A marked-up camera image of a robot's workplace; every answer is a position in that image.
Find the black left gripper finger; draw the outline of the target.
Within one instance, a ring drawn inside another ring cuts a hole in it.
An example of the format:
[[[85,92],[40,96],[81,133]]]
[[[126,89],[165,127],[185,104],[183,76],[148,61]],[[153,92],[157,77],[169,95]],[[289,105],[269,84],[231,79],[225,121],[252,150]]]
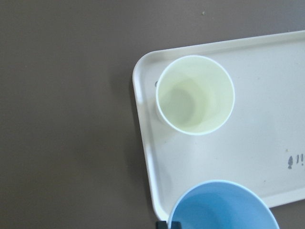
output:
[[[157,221],[155,223],[156,229],[181,229],[181,223],[178,221],[172,221],[168,224],[166,221]]]

